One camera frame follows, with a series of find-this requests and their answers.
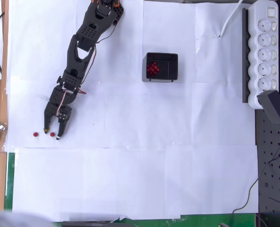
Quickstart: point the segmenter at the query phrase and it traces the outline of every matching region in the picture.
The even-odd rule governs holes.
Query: power strip
[[[248,45],[250,95],[253,109],[262,109],[257,96],[266,90],[279,90],[279,27],[278,5],[272,0],[258,0],[248,10]]]

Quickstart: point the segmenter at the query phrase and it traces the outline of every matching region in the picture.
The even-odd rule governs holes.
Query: wooden table edge
[[[7,84],[7,59],[8,59],[8,0],[1,0],[3,18],[3,54],[1,72],[0,93],[0,123],[8,125],[8,96],[6,94]],[[4,210],[4,198],[6,187],[7,153],[4,152],[6,132],[0,132],[0,210]]]

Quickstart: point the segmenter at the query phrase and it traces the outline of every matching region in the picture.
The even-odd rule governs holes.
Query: robotic arm
[[[59,131],[57,140],[61,138],[69,121],[72,108],[67,106],[72,103],[79,89],[89,61],[95,50],[100,36],[113,24],[117,25],[124,9],[119,0],[93,0],[89,5],[83,24],[73,35],[68,47],[68,62],[63,76],[57,80],[57,86],[53,89],[50,100],[44,110],[44,133],[50,130],[53,116],[58,117]],[[77,48],[88,55],[80,59]]]

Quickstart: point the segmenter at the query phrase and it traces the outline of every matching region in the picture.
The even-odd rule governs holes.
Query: power outlet
[[[248,45],[250,95],[253,109],[262,109],[257,96],[266,90],[279,90],[279,28],[278,5],[272,0],[258,0],[248,10]]]

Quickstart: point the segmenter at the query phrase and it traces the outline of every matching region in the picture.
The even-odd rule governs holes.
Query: green mat
[[[8,154],[8,181],[7,195],[4,208],[11,210],[13,207],[13,186],[15,171],[15,154]],[[229,224],[231,214],[218,215],[182,215],[180,219],[162,220],[130,220],[123,219],[121,223],[132,224],[133,227],[217,227],[219,223]],[[233,227],[255,227],[255,214],[235,214]]]

